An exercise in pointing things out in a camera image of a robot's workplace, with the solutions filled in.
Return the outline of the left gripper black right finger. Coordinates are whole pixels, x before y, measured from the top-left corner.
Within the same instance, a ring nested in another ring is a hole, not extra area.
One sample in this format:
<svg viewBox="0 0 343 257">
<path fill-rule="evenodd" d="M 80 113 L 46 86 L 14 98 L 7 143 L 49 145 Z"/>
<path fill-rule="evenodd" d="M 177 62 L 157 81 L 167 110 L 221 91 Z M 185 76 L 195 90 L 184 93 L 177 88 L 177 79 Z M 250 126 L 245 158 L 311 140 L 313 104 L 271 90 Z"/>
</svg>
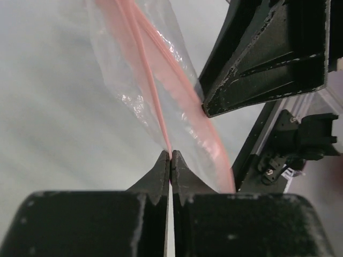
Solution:
<svg viewBox="0 0 343 257">
<path fill-rule="evenodd" d="M 178 150 L 171 165 L 176 256 L 334 256 L 306 198 L 220 194 L 188 168 Z"/>
</svg>

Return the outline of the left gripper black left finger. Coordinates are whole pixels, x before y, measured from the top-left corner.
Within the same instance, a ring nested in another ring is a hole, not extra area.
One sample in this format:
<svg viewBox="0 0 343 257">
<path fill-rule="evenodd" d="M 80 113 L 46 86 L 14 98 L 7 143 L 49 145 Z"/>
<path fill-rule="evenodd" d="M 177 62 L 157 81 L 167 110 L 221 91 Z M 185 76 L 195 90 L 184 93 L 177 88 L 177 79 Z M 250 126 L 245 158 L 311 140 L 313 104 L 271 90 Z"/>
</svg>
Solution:
<svg viewBox="0 0 343 257">
<path fill-rule="evenodd" d="M 1 256 L 166 256 L 170 159 L 125 191 L 36 191 L 1 243 Z"/>
</svg>

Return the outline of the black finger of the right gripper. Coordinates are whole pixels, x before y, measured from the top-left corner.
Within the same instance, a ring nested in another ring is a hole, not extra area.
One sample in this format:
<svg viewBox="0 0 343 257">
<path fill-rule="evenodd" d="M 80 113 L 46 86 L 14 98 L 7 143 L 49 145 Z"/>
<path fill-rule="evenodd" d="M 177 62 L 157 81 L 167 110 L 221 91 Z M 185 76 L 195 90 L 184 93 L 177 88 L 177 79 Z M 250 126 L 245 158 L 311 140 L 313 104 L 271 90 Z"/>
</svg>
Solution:
<svg viewBox="0 0 343 257">
<path fill-rule="evenodd" d="M 200 75 L 206 116 L 323 89 L 330 1 L 230 1 Z"/>
</svg>

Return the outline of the clear zip top bag pink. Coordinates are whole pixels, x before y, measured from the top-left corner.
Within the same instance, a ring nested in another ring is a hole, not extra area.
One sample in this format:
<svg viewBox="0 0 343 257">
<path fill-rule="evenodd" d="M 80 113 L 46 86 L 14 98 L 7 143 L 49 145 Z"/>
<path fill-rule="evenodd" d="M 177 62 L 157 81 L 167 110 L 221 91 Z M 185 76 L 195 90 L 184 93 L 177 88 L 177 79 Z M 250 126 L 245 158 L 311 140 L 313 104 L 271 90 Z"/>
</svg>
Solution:
<svg viewBox="0 0 343 257">
<path fill-rule="evenodd" d="M 234 193 L 226 149 L 202 109 L 202 90 L 169 1 L 87 1 L 104 83 L 169 154 L 215 191 Z"/>
</svg>

